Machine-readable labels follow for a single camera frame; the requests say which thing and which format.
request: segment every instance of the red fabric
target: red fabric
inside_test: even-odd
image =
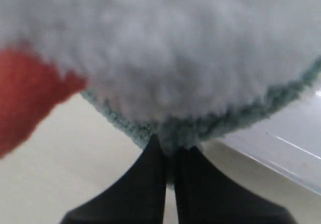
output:
[[[56,104],[83,90],[86,81],[58,71],[38,58],[0,52],[0,158],[27,140]]]

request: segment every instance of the white floor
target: white floor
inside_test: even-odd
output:
[[[321,197],[218,143],[207,155],[247,188],[287,206],[299,224],[321,223]],[[104,190],[140,150],[80,96],[58,107],[34,136],[0,162],[0,223],[58,224],[64,213]],[[166,224],[177,223],[168,194]]]

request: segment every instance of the white fluffy fur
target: white fluffy fur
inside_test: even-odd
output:
[[[321,0],[0,0],[0,47],[25,41],[128,118],[219,114],[311,68]]]

